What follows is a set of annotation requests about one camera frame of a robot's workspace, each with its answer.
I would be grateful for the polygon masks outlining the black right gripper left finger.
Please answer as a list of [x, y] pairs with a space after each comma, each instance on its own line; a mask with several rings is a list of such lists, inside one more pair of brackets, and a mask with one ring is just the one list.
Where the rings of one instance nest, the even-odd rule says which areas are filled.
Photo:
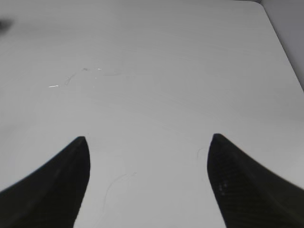
[[72, 228], [90, 178], [86, 138], [79, 136], [56, 156], [0, 193], [2, 228]]

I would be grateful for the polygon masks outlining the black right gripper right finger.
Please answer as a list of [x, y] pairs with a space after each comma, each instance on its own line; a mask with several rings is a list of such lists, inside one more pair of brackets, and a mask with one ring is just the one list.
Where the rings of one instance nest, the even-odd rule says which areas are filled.
[[304, 226], [304, 190], [219, 133], [209, 146], [207, 173], [227, 228]]

